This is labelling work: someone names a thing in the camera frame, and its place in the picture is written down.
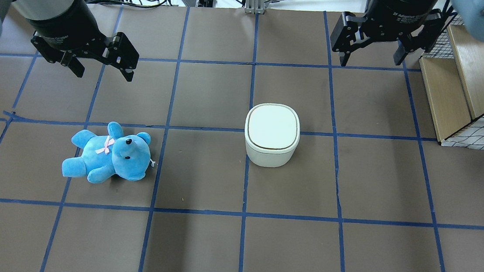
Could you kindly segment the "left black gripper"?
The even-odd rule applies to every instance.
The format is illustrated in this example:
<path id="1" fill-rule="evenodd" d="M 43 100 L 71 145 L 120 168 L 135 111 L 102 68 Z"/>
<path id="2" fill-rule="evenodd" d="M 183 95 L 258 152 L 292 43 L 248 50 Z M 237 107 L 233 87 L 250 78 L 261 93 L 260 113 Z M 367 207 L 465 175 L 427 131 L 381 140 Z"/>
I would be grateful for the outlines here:
<path id="1" fill-rule="evenodd" d="M 82 78 L 85 67 L 67 50 L 87 50 L 101 55 L 100 62 L 118 69 L 127 82 L 133 81 L 140 56 L 137 49 L 123 32 L 106 38 L 84 0 L 74 0 L 55 18 L 29 20 L 29 24 L 35 29 L 30 42 L 47 62 L 60 63 Z"/>

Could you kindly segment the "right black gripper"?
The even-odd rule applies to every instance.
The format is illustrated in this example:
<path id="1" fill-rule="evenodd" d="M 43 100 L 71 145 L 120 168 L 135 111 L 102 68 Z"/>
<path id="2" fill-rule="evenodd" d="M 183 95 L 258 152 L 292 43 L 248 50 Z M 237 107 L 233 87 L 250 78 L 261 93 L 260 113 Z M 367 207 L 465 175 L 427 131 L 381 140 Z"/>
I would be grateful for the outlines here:
<path id="1" fill-rule="evenodd" d="M 367 0 L 364 16 L 342 12 L 333 32 L 330 46 L 339 54 L 340 66 L 346 67 L 351 54 L 374 43 L 371 36 L 397 38 L 393 55 L 395 65 L 401 65 L 409 53 L 422 49 L 430 52 L 443 32 L 452 10 L 434 9 L 438 0 Z M 422 26 L 416 36 L 415 30 Z"/>

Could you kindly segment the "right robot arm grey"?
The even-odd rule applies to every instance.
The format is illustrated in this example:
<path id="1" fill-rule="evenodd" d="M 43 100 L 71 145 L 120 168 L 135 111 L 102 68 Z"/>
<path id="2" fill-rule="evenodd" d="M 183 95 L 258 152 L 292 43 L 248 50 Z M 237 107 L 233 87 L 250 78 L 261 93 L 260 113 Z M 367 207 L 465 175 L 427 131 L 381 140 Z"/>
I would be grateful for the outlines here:
<path id="1" fill-rule="evenodd" d="M 346 66 L 350 55 L 374 42 L 398 42 L 393 55 L 395 65 L 401 65 L 409 53 L 422 49 L 430 52 L 448 19 L 457 13 L 469 34 L 484 42 L 484 0 L 367 0 L 363 15 L 341 13 L 330 35 L 330 47 Z"/>

